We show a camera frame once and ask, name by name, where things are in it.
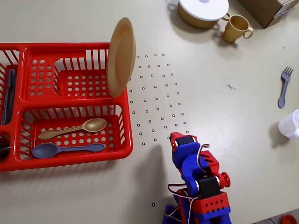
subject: dish rack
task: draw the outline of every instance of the dish rack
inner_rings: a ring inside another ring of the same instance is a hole
[[[110,43],[0,43],[0,120],[7,75],[17,71],[14,110],[9,124],[0,126],[0,138],[10,142],[9,156],[0,171],[43,168],[122,159],[133,150],[127,90],[118,98],[107,89]],[[103,118],[100,132],[75,131],[40,140],[47,130],[78,126]],[[63,152],[36,159],[32,149],[51,142],[61,147],[102,143],[101,152]]]

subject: lid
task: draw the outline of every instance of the lid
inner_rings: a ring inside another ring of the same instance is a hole
[[[282,224],[298,224],[298,222],[294,216],[286,215],[282,218]]]
[[[228,12],[228,0],[179,0],[182,8],[191,16],[216,21]]]
[[[130,20],[124,17],[115,27],[108,53],[107,86],[112,97],[119,97],[126,89],[133,72],[135,56],[133,27]]]

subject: tan pot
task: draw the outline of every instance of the tan pot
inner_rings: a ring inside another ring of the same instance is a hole
[[[180,3],[178,3],[178,13],[180,14],[180,16],[182,17],[182,19],[190,24],[193,27],[197,27],[197,28],[201,28],[201,29],[208,29],[208,28],[212,28],[216,23],[218,23],[219,20],[215,20],[215,21],[204,21],[204,20],[200,20],[197,19],[193,16],[191,16],[190,14],[188,14],[180,5]],[[229,20],[230,18],[230,14],[227,13],[228,19],[224,19],[224,20]]]

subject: cup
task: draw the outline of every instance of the cup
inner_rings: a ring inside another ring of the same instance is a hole
[[[229,18],[224,17],[223,19],[228,21],[222,35],[223,40],[227,43],[234,43],[241,36],[245,39],[252,37],[254,30],[250,27],[248,20],[244,16],[232,15]],[[251,33],[249,36],[245,35],[247,31]]]
[[[288,115],[278,124],[280,133],[293,140],[299,137],[299,110]]]

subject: cardboard box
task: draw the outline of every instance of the cardboard box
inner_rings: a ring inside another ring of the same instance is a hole
[[[293,11],[299,0],[239,0],[240,3],[267,28],[285,18]]]

